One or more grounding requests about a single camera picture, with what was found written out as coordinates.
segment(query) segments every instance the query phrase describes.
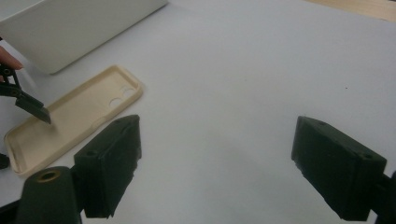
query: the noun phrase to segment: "black tool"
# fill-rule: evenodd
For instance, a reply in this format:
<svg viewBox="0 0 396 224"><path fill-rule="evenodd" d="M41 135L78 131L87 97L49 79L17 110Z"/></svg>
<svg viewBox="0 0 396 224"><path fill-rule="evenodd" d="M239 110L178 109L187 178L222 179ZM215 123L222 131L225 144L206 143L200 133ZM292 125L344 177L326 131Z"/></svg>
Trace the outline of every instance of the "black tool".
<svg viewBox="0 0 396 224"><path fill-rule="evenodd" d="M3 224L80 224L86 217L114 216L142 157L139 116L111 122L74 157L75 165L31 175L21 199L0 207Z"/></svg>
<svg viewBox="0 0 396 224"><path fill-rule="evenodd" d="M0 95L16 97L16 106L50 124L49 111L44 107L43 103L21 89L20 82L18 81L14 69L5 64L0 64L0 76L3 77L4 80L4 82L0 82ZM13 78L14 83L10 82L10 77Z"/></svg>
<svg viewBox="0 0 396 224"><path fill-rule="evenodd" d="M396 223L396 173L383 174L387 160L333 126L299 117L291 158L337 215L376 224Z"/></svg>

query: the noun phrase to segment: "finger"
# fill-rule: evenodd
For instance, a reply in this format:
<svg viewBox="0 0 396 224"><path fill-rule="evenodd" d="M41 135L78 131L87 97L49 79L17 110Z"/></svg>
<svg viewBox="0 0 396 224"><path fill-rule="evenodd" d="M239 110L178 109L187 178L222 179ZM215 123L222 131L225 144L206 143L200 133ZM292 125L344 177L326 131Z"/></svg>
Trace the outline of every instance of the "finger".
<svg viewBox="0 0 396 224"><path fill-rule="evenodd" d="M20 61L10 55L3 47L0 46L0 63L4 63L13 69L19 70L23 68Z"/></svg>

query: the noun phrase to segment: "beige phone case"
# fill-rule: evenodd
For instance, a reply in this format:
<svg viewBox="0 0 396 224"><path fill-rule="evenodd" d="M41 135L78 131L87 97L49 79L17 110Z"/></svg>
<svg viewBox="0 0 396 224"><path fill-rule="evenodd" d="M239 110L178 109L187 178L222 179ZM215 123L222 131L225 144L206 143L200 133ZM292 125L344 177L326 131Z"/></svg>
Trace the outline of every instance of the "beige phone case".
<svg viewBox="0 0 396 224"><path fill-rule="evenodd" d="M140 82L113 65L48 106L52 124L30 117L5 143L12 169L28 176L47 167L143 93Z"/></svg>

